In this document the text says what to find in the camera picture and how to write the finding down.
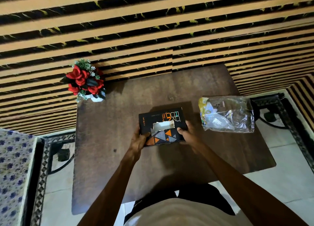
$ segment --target person's left hand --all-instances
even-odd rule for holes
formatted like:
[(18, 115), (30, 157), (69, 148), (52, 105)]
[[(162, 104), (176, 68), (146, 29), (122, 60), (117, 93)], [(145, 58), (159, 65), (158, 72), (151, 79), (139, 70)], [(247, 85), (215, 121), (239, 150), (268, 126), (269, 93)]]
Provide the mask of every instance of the person's left hand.
[(129, 151), (132, 153), (134, 157), (134, 161), (138, 161), (141, 156), (141, 150), (144, 147), (146, 142), (146, 138), (150, 135), (150, 133), (145, 133), (144, 135), (139, 134), (139, 124), (137, 124), (136, 129), (134, 131), (133, 137), (131, 139), (131, 144), (129, 147)]

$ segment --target person's right arm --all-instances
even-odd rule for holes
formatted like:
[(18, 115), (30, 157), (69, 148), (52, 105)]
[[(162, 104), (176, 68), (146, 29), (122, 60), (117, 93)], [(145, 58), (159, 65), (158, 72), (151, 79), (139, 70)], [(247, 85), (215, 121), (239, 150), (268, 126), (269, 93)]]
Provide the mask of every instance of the person's right arm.
[(178, 128), (178, 132), (194, 152), (206, 159), (218, 180), (254, 226), (308, 226), (285, 204), (219, 157), (194, 134), (190, 122), (186, 124), (188, 130)]

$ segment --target brown tabletop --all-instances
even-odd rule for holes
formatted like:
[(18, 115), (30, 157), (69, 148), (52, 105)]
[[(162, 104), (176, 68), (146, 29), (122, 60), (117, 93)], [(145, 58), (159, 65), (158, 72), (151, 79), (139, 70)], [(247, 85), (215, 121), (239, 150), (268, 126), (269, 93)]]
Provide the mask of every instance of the brown tabletop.
[[(204, 131), (198, 99), (239, 95), (224, 65), (121, 81), (107, 87), (106, 100), (78, 104), (74, 158), (72, 213), (86, 212), (102, 191), (124, 153), (139, 113), (182, 107), (203, 140), (240, 173), (276, 165), (261, 133)], [(171, 143), (145, 147), (136, 163), (123, 203), (138, 200), (152, 190), (178, 189), (188, 183), (217, 180), (202, 157), (188, 145)]]

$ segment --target plastic bag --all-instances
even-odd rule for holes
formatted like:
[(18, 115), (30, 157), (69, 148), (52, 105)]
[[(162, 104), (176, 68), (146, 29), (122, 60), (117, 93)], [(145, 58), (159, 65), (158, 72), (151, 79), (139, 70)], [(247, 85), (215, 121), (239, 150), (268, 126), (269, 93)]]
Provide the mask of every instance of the plastic bag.
[(198, 100), (203, 129), (218, 132), (253, 133), (254, 114), (249, 98), (202, 97)]

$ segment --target striped wall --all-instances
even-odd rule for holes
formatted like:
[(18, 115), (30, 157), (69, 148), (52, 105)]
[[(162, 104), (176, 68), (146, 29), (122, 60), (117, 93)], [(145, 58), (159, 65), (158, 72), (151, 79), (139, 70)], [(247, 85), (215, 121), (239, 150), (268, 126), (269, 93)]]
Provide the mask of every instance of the striped wall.
[(223, 63), (243, 95), (282, 89), (314, 72), (314, 0), (0, 0), (0, 127), (75, 127), (79, 58), (106, 85)]
[(308, 74), (296, 81), (287, 91), (314, 131), (314, 74)]

